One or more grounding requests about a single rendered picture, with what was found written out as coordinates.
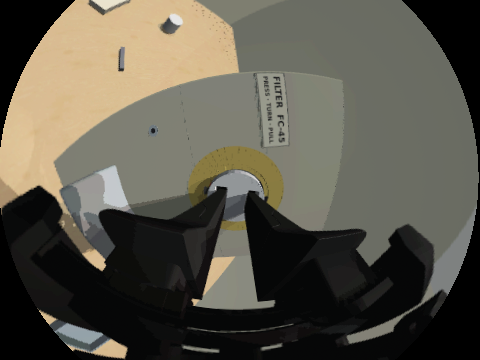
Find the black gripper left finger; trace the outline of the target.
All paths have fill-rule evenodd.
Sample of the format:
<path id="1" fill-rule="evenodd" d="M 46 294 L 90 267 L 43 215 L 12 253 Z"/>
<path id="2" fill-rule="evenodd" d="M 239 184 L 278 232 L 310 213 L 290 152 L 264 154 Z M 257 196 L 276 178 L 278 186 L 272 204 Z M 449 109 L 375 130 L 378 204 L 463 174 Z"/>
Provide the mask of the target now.
<path id="1" fill-rule="evenodd" d="M 192 299 L 203 300 L 209 267 L 223 223 L 227 188 L 221 187 L 173 219 L 153 219 L 101 209 L 99 219 L 112 243 L 140 255 L 179 265 Z"/>

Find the grey cylinder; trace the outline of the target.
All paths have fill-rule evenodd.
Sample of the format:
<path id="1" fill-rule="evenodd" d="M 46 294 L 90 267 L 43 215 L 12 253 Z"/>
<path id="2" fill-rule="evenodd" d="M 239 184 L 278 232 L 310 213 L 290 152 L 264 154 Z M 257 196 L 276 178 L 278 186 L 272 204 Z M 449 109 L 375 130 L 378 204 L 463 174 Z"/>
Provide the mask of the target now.
<path id="1" fill-rule="evenodd" d="M 183 21 L 181 21 L 181 17 L 179 15 L 173 15 L 171 13 L 171 16 L 168 16 L 168 19 L 165 20 L 165 23 L 163 24 L 163 29 L 165 29 L 165 32 L 168 31 L 168 33 L 175 33 L 177 29 L 179 29 L 180 25 L 183 24 Z"/>

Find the dark grey panel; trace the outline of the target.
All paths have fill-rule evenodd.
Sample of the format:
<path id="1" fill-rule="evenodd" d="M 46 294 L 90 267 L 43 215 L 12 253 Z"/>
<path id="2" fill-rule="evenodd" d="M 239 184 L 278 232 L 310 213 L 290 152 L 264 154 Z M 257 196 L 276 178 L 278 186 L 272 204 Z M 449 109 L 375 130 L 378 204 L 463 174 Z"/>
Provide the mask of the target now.
<path id="1" fill-rule="evenodd" d="M 264 201 L 323 231 L 340 172 L 343 80 L 297 72 L 204 77 L 133 101 L 53 160 L 71 185 L 116 165 L 135 215 L 173 219 L 231 169 L 260 180 Z"/>

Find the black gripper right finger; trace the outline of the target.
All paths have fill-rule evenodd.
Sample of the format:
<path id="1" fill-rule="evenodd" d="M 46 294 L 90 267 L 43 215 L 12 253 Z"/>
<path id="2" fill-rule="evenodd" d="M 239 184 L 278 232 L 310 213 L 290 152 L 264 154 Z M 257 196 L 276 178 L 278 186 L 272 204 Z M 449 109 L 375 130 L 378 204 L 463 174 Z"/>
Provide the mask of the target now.
<path id="1" fill-rule="evenodd" d="M 309 260 L 357 248 L 367 237 L 364 229 L 307 231 L 248 191 L 245 221 L 256 300 L 275 300 L 273 293 L 287 284 Z"/>

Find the dark grey rectangular bar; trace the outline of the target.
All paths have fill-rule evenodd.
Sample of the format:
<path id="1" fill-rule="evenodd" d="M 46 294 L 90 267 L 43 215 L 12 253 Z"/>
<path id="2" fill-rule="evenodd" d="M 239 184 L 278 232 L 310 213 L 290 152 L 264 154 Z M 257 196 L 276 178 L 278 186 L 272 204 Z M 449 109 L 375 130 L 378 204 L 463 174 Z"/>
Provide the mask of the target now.
<path id="1" fill-rule="evenodd" d="M 125 68 L 124 67 L 124 65 L 125 65 L 124 64 L 124 51 L 125 51 L 125 47 L 120 47 L 120 60 L 119 60 L 120 61 L 120 63 L 119 63 L 120 64 L 119 65 L 120 71 L 124 71 L 124 68 Z"/>

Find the cream rectangular block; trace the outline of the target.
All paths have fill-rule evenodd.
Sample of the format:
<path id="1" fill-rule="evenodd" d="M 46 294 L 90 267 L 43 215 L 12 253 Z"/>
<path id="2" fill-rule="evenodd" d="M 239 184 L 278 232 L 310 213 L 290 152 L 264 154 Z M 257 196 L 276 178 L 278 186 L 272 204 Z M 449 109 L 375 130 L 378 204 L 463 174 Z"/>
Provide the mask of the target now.
<path id="1" fill-rule="evenodd" d="M 100 12 L 107 15 L 108 12 L 111 12 L 112 9 L 117 9 L 124 5 L 125 3 L 129 4 L 131 0 L 89 0 L 89 4 L 93 5 L 96 9 L 99 9 Z"/>

